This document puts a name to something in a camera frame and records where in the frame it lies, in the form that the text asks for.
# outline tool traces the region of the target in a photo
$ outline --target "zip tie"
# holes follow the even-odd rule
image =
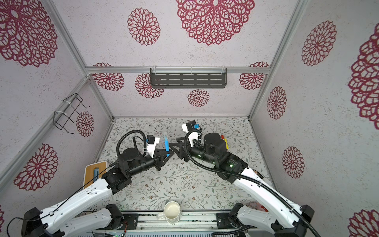
[[[62,113],[62,114],[64,114],[64,115],[67,115],[65,112],[62,112],[62,111],[55,111],[55,112],[60,112],[60,113]]]

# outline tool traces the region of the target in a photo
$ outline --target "floral patterned table surface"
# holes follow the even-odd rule
[[[229,151],[250,167],[259,171],[265,182],[271,185],[265,163],[262,160],[247,118],[127,118],[117,119],[108,137],[99,161],[116,160],[116,144],[130,130],[139,129],[146,135],[162,136],[168,133],[169,141],[185,136],[181,125],[196,120],[203,134],[218,132],[227,138]],[[143,144],[137,139],[142,151]],[[133,147],[132,136],[121,144],[120,151]],[[161,139],[158,148],[164,148]],[[98,209],[115,203],[120,210],[162,210],[168,201],[178,202],[183,210],[230,209],[236,202],[254,207],[255,200],[245,191],[222,180],[216,174],[197,167],[192,162],[173,155],[161,171],[150,169],[132,177],[132,183],[110,199],[90,207]]]

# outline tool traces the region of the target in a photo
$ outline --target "ceramic cup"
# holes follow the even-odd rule
[[[157,214],[157,219],[166,218],[170,224],[175,224],[180,219],[180,205],[177,202],[168,202],[163,209],[163,212]]]

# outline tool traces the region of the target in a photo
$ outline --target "yellow marker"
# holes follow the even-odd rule
[[[226,141],[226,137],[224,137],[224,135],[221,135],[221,139],[223,139],[225,141],[225,144],[226,144],[226,149],[229,150],[229,147],[228,147],[228,142]]]

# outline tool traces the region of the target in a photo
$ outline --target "red flower pattern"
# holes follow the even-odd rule
[[[349,221],[349,237],[379,236],[379,213],[376,210],[355,212]]]
[[[54,148],[49,144],[42,144],[41,148],[28,161],[23,170],[13,180],[19,189],[37,190],[54,177],[58,166],[58,157]]]
[[[94,67],[113,67],[108,63],[96,63]],[[93,73],[95,82],[109,91],[118,91],[124,86],[124,78],[121,73]]]
[[[3,227],[4,224],[4,212],[1,210],[1,205],[0,205],[0,233],[1,233],[1,228]]]
[[[351,65],[351,102],[360,109],[359,116],[373,121],[379,130],[379,23],[370,39],[361,45],[359,53],[357,61]]]
[[[142,45],[154,44],[161,34],[156,17],[150,11],[142,8],[134,9],[131,12],[128,29],[133,39]]]
[[[279,119],[287,106],[286,93],[280,86],[275,87],[268,96],[267,111],[272,119]]]
[[[0,51],[22,66],[49,64],[57,50],[54,25],[37,0],[2,0],[0,4]]]
[[[83,111],[78,115],[76,119],[76,128],[83,137],[87,137],[94,131],[95,122],[94,118],[87,111]]]
[[[240,32],[254,8],[253,0],[176,0],[182,28],[198,43],[221,44]]]
[[[307,66],[317,65],[329,55],[335,42],[337,31],[333,22],[324,21],[307,36],[301,54]]]
[[[151,87],[150,74],[148,73],[138,75],[135,81],[135,87],[138,93],[150,99],[160,97],[164,92],[164,89],[155,89]]]
[[[195,107],[201,107],[207,104],[208,101],[209,94],[208,92],[202,89],[193,90],[188,95],[188,102]]]
[[[282,157],[284,170],[292,178],[299,178],[304,172],[304,158],[301,152],[293,146],[287,147]]]
[[[269,67],[268,63],[256,62],[249,67]],[[245,89],[257,89],[261,86],[266,75],[264,73],[243,73],[240,75],[240,84]]]

